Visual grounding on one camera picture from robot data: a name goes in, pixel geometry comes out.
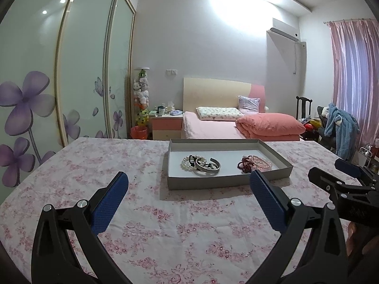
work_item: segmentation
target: white pillow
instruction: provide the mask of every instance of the white pillow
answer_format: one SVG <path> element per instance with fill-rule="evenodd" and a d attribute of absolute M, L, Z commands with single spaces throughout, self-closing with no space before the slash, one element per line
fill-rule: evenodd
<path fill-rule="evenodd" d="M 202 121 L 236 121 L 243 117 L 236 108 L 198 107 L 196 110 Z"/>
<path fill-rule="evenodd" d="M 238 109 L 245 115 L 259 113 L 260 98 L 238 96 Z"/>

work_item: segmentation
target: frosted glass door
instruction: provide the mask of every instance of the frosted glass door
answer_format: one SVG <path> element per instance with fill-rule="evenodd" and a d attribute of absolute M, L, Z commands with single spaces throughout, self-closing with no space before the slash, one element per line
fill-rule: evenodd
<path fill-rule="evenodd" d="M 15 0 L 0 23 L 0 204 L 58 152 L 54 61 L 67 0 Z"/>
<path fill-rule="evenodd" d="M 59 86 L 68 142 L 106 137 L 103 58 L 112 0 L 73 0 L 60 47 Z"/>
<path fill-rule="evenodd" d="M 133 12 L 125 0 L 117 0 L 114 11 L 111 39 L 109 43 L 108 86 L 109 116 L 111 133 L 116 138 L 127 138 L 130 129 L 126 106 L 130 95 L 126 84 L 129 74 L 129 48 L 133 22 Z"/>

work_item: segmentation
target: blue gripper pad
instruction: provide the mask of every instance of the blue gripper pad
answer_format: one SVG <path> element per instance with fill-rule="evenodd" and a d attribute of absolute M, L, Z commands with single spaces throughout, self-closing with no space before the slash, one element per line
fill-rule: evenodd
<path fill-rule="evenodd" d="M 112 186 L 92 212 L 91 231 L 98 235 L 105 232 L 118 206 L 128 191 L 129 181 L 125 173 L 118 174 Z"/>
<path fill-rule="evenodd" d="M 250 174 L 250 188 L 273 230 L 284 233 L 287 229 L 286 210 L 268 186 L 268 181 L 257 171 Z"/>
<path fill-rule="evenodd" d="M 334 162 L 334 167 L 353 178 L 360 178 L 361 177 L 361 170 L 356 165 L 347 163 L 345 160 L 337 159 Z"/>

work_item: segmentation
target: white mug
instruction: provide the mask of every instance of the white mug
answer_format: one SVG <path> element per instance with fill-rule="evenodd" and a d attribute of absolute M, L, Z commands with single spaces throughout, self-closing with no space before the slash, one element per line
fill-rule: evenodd
<path fill-rule="evenodd" d="M 163 116 L 165 112 L 166 112 L 166 108 L 159 108 L 158 116 Z"/>

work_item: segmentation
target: silver bracelet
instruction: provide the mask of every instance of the silver bracelet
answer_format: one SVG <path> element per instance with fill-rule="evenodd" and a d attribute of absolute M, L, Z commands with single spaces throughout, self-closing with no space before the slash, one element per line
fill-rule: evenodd
<path fill-rule="evenodd" d="M 216 159 L 213 159 L 213 158 L 211 158 L 210 161 L 213 163 L 202 164 L 200 163 L 200 161 L 198 161 L 198 159 L 196 159 L 195 160 L 196 168 L 199 171 L 206 172 L 206 173 L 219 172 L 221 168 L 221 164 Z"/>

